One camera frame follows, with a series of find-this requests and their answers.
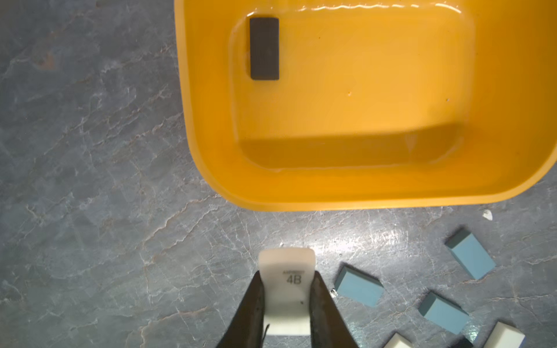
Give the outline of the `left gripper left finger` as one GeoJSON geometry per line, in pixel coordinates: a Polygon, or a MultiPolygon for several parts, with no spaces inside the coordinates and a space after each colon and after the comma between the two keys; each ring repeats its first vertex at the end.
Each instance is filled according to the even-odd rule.
{"type": "Polygon", "coordinates": [[[217,348],[263,346],[263,327],[265,315],[265,291],[260,272],[252,277],[236,314],[217,348]]]}

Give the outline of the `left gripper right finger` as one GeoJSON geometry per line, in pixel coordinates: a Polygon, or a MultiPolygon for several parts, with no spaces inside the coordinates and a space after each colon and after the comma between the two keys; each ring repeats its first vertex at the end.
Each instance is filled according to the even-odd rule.
{"type": "Polygon", "coordinates": [[[358,348],[318,271],[310,285],[309,313],[312,348],[358,348]]]}

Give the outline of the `teal eraser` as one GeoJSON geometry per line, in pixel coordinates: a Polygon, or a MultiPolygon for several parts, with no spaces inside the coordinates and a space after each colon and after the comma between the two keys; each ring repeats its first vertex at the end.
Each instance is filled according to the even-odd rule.
{"type": "Polygon", "coordinates": [[[376,307],[384,293],[384,287],[379,280],[349,265],[342,266],[334,288],[340,296],[369,307],[376,307]]]}
{"type": "Polygon", "coordinates": [[[469,315],[460,307],[432,291],[420,304],[419,313],[452,334],[461,333],[469,321],[469,315]]]}
{"type": "Polygon", "coordinates": [[[451,254],[474,279],[480,280],[495,269],[495,262],[469,230],[460,228],[445,243],[451,254]]]}

